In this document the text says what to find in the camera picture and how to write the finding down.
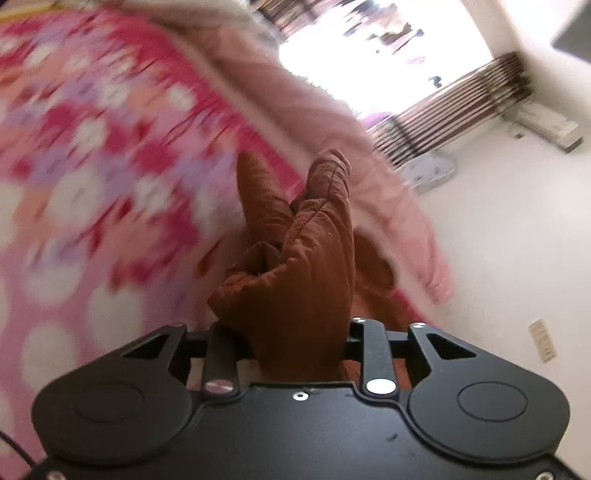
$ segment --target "silver screw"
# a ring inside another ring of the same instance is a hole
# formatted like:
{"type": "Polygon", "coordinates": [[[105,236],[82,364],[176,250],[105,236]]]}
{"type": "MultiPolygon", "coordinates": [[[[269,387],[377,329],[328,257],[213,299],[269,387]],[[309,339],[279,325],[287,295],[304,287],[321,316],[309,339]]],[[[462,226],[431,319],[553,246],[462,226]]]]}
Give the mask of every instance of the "silver screw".
{"type": "Polygon", "coordinates": [[[66,480],[66,476],[58,470],[52,470],[46,478],[47,480],[66,480]]]}
{"type": "Polygon", "coordinates": [[[388,395],[396,390],[396,384],[387,378],[374,378],[365,384],[365,388],[376,395],[388,395]]]}
{"type": "Polygon", "coordinates": [[[212,395],[228,395],[234,391],[234,384],[224,378],[218,378],[207,382],[205,390],[212,395]]]}
{"type": "Polygon", "coordinates": [[[295,392],[292,398],[297,401],[308,400],[308,394],[306,392],[295,392]]]}

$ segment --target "pink quilt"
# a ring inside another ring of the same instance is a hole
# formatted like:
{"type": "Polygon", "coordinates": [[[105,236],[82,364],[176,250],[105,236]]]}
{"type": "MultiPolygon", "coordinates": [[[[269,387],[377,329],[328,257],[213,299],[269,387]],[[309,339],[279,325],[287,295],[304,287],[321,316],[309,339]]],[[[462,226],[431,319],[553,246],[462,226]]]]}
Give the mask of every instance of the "pink quilt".
{"type": "MultiPolygon", "coordinates": [[[[46,383],[162,324],[212,320],[205,301],[243,237],[240,150],[300,187],[147,20],[0,26],[0,427],[35,457],[46,383]]],[[[26,470],[1,442],[0,466],[26,470]]]]}

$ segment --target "gray object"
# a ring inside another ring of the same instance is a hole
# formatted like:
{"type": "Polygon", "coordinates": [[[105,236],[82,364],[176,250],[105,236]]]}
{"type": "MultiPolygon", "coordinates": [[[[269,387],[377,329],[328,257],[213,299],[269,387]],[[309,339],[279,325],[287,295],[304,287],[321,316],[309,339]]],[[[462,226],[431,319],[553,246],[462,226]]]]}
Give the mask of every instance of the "gray object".
{"type": "Polygon", "coordinates": [[[455,171],[456,163],[453,159],[439,150],[432,150],[414,157],[396,170],[418,194],[427,192],[448,181],[455,171]]]}
{"type": "Polygon", "coordinates": [[[582,7],[552,46],[591,63],[591,2],[582,7]]]}

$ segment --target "yellow trim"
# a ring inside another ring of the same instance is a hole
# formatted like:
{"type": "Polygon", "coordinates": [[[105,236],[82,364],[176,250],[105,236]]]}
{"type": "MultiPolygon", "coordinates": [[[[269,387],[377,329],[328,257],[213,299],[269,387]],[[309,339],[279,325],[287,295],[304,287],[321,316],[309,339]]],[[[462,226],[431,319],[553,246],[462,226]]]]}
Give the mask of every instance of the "yellow trim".
{"type": "Polygon", "coordinates": [[[39,15],[51,10],[61,10],[62,7],[57,2],[40,2],[38,4],[27,5],[24,7],[14,7],[0,12],[0,22],[15,20],[22,17],[39,15]]]}

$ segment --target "triangular cutout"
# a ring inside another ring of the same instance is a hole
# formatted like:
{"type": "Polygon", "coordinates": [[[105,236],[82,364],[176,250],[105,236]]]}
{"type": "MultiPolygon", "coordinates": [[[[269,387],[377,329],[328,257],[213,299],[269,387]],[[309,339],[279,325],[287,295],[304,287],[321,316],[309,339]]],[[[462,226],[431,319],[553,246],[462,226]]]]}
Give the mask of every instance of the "triangular cutout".
{"type": "Polygon", "coordinates": [[[455,343],[436,333],[428,333],[427,338],[431,342],[431,345],[433,345],[433,348],[436,350],[437,354],[444,360],[474,358],[476,356],[476,354],[470,350],[466,350],[465,348],[456,345],[455,343]]]}
{"type": "Polygon", "coordinates": [[[126,353],[124,358],[142,358],[144,360],[154,360],[155,358],[158,358],[158,355],[160,355],[160,351],[166,343],[166,340],[168,340],[168,335],[158,335],[157,337],[142,343],[142,345],[126,353]]]}

